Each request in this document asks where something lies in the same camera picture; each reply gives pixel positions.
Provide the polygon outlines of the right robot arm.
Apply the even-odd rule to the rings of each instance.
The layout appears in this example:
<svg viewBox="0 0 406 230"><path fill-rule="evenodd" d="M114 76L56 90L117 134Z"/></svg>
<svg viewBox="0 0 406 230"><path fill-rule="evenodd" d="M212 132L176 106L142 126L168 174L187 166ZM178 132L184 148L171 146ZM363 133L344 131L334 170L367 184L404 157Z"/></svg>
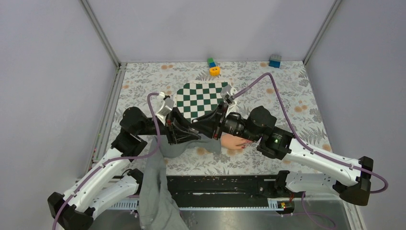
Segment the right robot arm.
<svg viewBox="0 0 406 230"><path fill-rule="evenodd" d="M247 118L235 112L227 114L226 108L225 103L220 103L211 113L194 119L191 127L213 139L228 133L257 142L257 151L268 158L293 161L320 172L279 173L281 179L274 185L278 196L312 191L338 195L358 206L368 204L373 169L371 158L347 158L305 143L296 134L276 127L276 117L263 106L254 108Z"/></svg>

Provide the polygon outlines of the person's hand with painted nails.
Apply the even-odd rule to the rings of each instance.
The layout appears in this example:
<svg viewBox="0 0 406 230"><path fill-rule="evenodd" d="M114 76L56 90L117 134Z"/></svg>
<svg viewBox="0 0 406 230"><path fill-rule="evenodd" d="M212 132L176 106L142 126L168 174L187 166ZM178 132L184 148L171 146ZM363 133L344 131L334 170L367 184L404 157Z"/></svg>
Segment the person's hand with painted nails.
<svg viewBox="0 0 406 230"><path fill-rule="evenodd" d="M247 147L252 141L241 137L225 134L220 139L221 146L229 150L242 150Z"/></svg>

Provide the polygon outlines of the grey sleeved forearm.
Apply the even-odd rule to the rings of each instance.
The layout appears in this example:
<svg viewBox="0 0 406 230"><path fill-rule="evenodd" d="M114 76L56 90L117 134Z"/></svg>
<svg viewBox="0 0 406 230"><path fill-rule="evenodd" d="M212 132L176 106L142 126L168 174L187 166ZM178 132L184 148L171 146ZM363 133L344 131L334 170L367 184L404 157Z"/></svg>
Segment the grey sleeved forearm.
<svg viewBox="0 0 406 230"><path fill-rule="evenodd" d="M180 215L180 209L168 190L165 158L176 158L185 150L203 147L209 152L220 153L220 140L201 135L192 140L171 145L166 136L155 136L151 142L143 172L139 195L139 221L143 230L187 230L188 226Z"/></svg>

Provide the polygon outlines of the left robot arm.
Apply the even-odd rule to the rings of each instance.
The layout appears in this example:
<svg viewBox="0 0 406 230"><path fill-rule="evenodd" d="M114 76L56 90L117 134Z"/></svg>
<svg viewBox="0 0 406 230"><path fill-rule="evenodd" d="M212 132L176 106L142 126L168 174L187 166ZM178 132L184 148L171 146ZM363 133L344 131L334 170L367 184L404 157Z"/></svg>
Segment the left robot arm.
<svg viewBox="0 0 406 230"><path fill-rule="evenodd" d="M48 206L54 218L52 228L87 230L106 209L129 196L142 197L148 192L148 183L131 170L114 185L108 182L135 160L153 159L164 145L181 145L201 140L190 129L177 108L162 107L147 117L138 107L127 108L120 122L121 131L102 159L82 179L64 193L54 192L48 197Z"/></svg>

